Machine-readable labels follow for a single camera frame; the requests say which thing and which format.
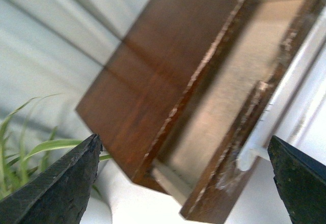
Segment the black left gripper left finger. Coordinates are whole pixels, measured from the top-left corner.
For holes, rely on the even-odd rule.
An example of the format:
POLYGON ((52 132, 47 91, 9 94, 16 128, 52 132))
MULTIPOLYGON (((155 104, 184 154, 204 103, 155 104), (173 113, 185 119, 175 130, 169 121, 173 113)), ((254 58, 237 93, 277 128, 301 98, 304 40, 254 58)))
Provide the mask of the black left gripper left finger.
POLYGON ((1 223, 80 223, 103 146, 93 134, 1 200, 1 223))

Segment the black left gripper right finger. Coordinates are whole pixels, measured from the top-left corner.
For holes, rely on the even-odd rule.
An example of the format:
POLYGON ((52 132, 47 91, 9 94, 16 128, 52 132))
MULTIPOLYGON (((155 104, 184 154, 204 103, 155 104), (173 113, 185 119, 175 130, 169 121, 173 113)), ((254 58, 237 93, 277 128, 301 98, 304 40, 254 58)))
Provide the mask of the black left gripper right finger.
POLYGON ((268 155, 292 223, 325 223, 325 165, 272 136, 268 155))

